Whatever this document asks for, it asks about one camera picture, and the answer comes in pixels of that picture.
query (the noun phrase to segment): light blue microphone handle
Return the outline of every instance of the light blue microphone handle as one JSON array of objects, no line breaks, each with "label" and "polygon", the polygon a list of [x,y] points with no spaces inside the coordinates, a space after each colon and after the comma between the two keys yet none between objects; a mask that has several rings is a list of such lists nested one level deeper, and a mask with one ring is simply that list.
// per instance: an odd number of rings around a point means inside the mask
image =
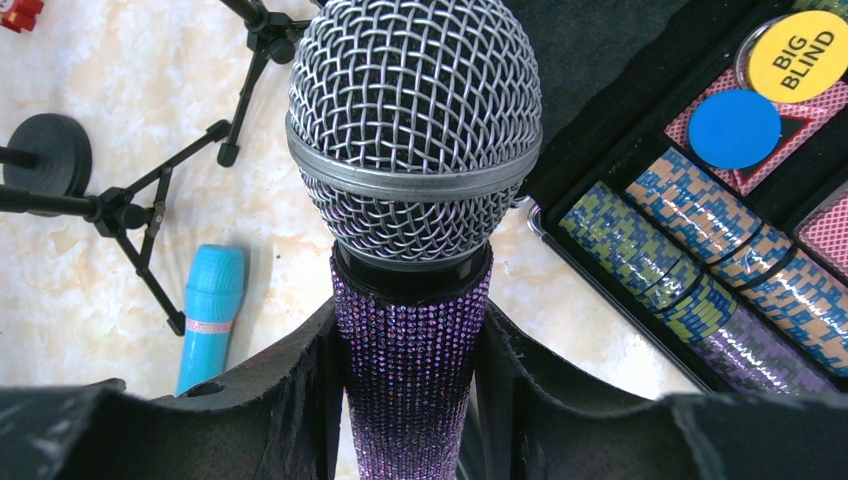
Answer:
[{"label": "light blue microphone handle", "polygon": [[224,371],[233,320],[244,293],[244,253],[203,245],[186,285],[186,332],[177,395]]}]

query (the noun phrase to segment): pink band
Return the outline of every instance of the pink band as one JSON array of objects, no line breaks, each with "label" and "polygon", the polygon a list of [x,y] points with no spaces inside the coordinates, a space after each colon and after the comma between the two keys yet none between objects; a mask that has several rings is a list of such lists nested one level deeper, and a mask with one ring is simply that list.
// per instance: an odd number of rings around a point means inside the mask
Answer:
[{"label": "pink band", "polygon": [[198,322],[186,318],[186,330],[197,333],[229,333],[233,328],[233,322],[227,323],[207,323]]}]

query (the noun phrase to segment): white marble table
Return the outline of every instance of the white marble table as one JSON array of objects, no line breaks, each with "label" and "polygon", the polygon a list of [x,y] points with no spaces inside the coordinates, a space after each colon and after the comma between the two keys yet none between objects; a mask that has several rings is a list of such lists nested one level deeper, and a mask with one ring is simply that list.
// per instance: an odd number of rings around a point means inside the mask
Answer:
[{"label": "white marble table", "polygon": [[[34,32],[0,30],[0,143],[31,115],[69,115],[94,153],[89,193],[126,186],[230,118],[250,52],[242,22],[217,0],[46,2]],[[307,0],[268,0],[293,18]],[[288,152],[289,67],[259,83],[234,168],[208,147],[176,171],[151,263],[178,308],[202,243],[250,252],[228,365],[294,330],[331,293],[332,237]],[[137,197],[149,205],[153,191]],[[495,235],[491,298],[528,334],[591,372],[650,398],[694,387],[511,211]],[[132,238],[140,242],[140,233]],[[126,379],[174,391],[182,339],[171,333],[114,241],[80,219],[0,214],[0,385]],[[356,478],[343,421],[340,479]]]}]

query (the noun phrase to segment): yellow button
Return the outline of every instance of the yellow button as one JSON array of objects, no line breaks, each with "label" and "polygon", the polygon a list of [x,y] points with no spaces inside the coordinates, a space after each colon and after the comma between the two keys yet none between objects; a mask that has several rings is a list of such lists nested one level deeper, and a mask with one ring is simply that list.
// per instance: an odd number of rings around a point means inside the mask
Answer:
[{"label": "yellow button", "polygon": [[848,23],[824,11],[796,13],[768,29],[751,51],[748,81],[777,103],[804,102],[848,69]]}]

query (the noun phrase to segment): black stand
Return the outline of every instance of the black stand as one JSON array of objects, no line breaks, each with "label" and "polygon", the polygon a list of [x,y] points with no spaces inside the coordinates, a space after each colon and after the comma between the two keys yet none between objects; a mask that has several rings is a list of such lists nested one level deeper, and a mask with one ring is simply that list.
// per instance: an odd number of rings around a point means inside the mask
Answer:
[{"label": "black stand", "polygon": [[[80,198],[91,173],[91,147],[82,127],[60,115],[37,115],[24,122],[0,148],[5,186],[0,186],[0,211],[42,216],[74,215],[93,223],[106,238],[114,238],[130,259],[136,274],[168,314],[175,334],[185,333],[185,315],[174,308],[150,272],[153,241],[164,220],[165,199],[174,167],[212,142],[227,136],[230,124],[220,120],[206,135],[127,188],[112,187],[99,196]],[[157,181],[152,208],[132,203],[133,197]],[[139,252],[127,230],[146,227]]]},{"label": "black stand", "polygon": [[253,59],[247,69],[247,78],[239,95],[239,103],[233,116],[227,141],[218,151],[218,164],[231,167],[238,156],[238,136],[241,132],[253,89],[271,60],[285,65],[294,60],[294,44],[300,39],[309,21],[293,21],[285,13],[269,12],[260,0],[221,0],[221,2],[244,19],[247,27],[247,48],[253,51]]}]

